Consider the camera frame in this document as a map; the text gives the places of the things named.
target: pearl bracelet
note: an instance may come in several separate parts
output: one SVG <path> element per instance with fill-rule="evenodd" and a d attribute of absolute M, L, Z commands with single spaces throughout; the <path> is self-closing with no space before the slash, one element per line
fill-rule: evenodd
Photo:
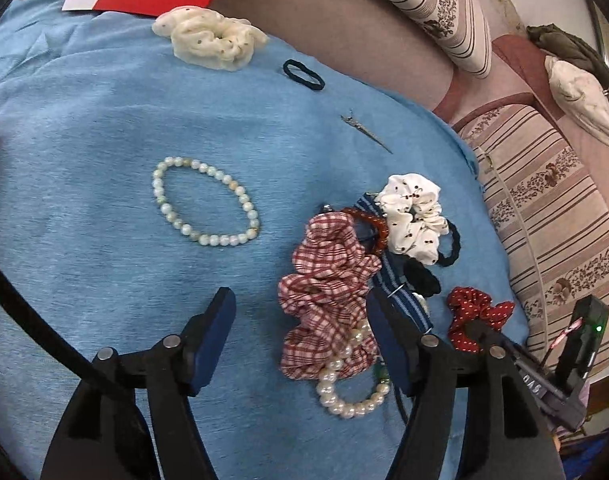
<path fill-rule="evenodd" d="M 246 232 L 238 235 L 210 235 L 207 233 L 200 232 L 193 229 L 190 224 L 178 216 L 178 213 L 173 210 L 173 207 L 168 202 L 164 195 L 164 178 L 165 172 L 169 168 L 191 168 L 198 170 L 200 173 L 206 173 L 208 176 L 214 177 L 224 185 L 228 186 L 233 191 L 242 205 L 242 209 L 247 214 L 249 219 L 249 229 Z M 229 174 L 225 174 L 222 170 L 218 170 L 213 166 L 209 166 L 204 162 L 200 162 L 196 158 L 187 158 L 182 156 L 168 156 L 162 162 L 160 162 L 153 171 L 153 194 L 160 211 L 165 215 L 167 221 L 173 225 L 173 227 L 179 230 L 183 235 L 188 237 L 192 242 L 198 242 L 200 245 L 212 247 L 216 246 L 232 246 L 235 247 L 238 244 L 245 244 L 247 241 L 252 240 L 258 236 L 260 230 L 260 220 L 258 220 L 258 212 L 255 210 L 255 206 L 251 202 L 249 195 L 243 186 L 238 184 L 236 180 Z"/>
<path fill-rule="evenodd" d="M 375 392 L 368 399 L 362 402 L 352 404 L 340 399 L 335 393 L 334 383 L 337 380 L 337 373 L 344 366 L 344 359 L 351 357 L 353 350 L 359 347 L 366 337 L 371 332 L 371 327 L 366 319 L 358 322 L 356 328 L 352 329 L 351 337 L 347 341 L 345 347 L 334 355 L 319 372 L 318 385 L 316 391 L 319 394 L 319 403 L 329 410 L 333 415 L 339 415 L 342 418 L 353 418 L 355 416 L 364 416 L 371 413 L 373 410 L 384 402 L 384 396 L 391 391 L 389 379 L 384 378 L 379 381 L 375 387 Z"/>

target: red plaid scrunchie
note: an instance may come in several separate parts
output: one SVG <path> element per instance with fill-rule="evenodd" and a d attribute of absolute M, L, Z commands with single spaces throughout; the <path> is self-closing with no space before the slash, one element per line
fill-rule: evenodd
<path fill-rule="evenodd" d="M 309 220 L 292 262 L 297 273 L 280 280 L 278 299 L 300 325 L 284 338 L 280 369 L 290 379 L 316 379 L 326 361 L 346 344 L 349 331 L 366 317 L 366 282 L 382 262 L 365 254 L 353 218 L 341 212 Z M 377 352 L 373 335 L 367 336 L 345 360 L 339 378 L 368 369 Z"/>
<path fill-rule="evenodd" d="M 453 322 L 448 332 L 451 343 L 457 350 L 473 354 L 479 352 L 479 345 L 464 333 L 465 323 L 479 317 L 499 332 L 515 307 L 512 301 L 491 306 L 491 297 L 472 286 L 456 286 L 446 298 L 446 303 L 453 311 Z"/>

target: striped sofa cushion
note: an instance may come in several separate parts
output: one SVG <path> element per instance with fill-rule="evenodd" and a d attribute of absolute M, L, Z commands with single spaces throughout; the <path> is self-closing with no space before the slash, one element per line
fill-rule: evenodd
<path fill-rule="evenodd" d="M 511 287 L 529 317 L 527 345 L 542 356 L 569 324 L 576 300 L 593 294 L 609 305 L 609 211 L 587 168 L 534 108 L 497 108 L 460 136 L 478 156 Z M 608 364 L 609 323 L 592 373 Z"/>
<path fill-rule="evenodd" d="M 389 0 L 473 75 L 491 71 L 491 34 L 478 0 Z"/>

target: cream scrunchie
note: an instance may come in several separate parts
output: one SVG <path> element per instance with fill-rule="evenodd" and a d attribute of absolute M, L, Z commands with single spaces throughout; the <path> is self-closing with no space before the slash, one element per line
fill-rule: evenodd
<path fill-rule="evenodd" d="M 173 54 L 187 63 L 215 70 L 246 66 L 256 47 L 268 36 L 248 20 L 225 18 L 202 7 L 176 7 L 161 14 L 152 25 L 158 36 L 171 38 Z"/>
<path fill-rule="evenodd" d="M 387 214 L 392 253 L 406 254 L 425 265 L 436 263 L 439 237 L 449 232 L 437 202 L 439 194 L 439 186 L 420 174 L 389 177 L 375 201 Z"/>

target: blue cloth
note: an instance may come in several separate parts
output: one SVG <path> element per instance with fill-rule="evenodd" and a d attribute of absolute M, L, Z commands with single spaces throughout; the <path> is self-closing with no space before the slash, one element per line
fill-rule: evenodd
<path fill-rule="evenodd" d="M 341 420 L 319 406 L 313 381 L 286 379 L 278 363 L 295 322 L 280 309 L 276 285 L 292 272 L 292 251 L 321 203 L 351 205 L 390 174 L 415 172 L 442 187 L 444 213 L 462 235 L 459 261 L 432 269 L 444 290 L 429 300 L 434 332 L 446 335 L 444 298 L 456 285 L 513 299 L 473 153 L 420 106 L 275 38 L 247 68 L 217 72 L 175 58 L 150 19 L 61 12 L 62 1 L 16 0 L 0 22 L 2 270 L 89 358 L 107 345 L 149 348 L 202 312 L 219 286 L 231 287 L 231 335 L 212 383 L 191 400 L 220 479 L 384 478 L 403 433 L 395 403 Z M 290 58 L 326 88 L 287 78 Z M 351 110 L 394 155 L 340 120 Z M 174 231 L 151 187 L 167 155 L 200 158 L 244 184 L 260 237 L 211 248 Z M 174 171 L 166 184 L 195 227 L 246 226 L 235 197 L 213 179 Z M 520 308 L 505 333 L 526 338 Z M 77 382 L 0 309 L 0 442 L 32 479 Z M 338 390 L 357 401 L 372 387 L 366 372 Z M 460 392 L 444 479 L 455 475 L 465 399 Z"/>

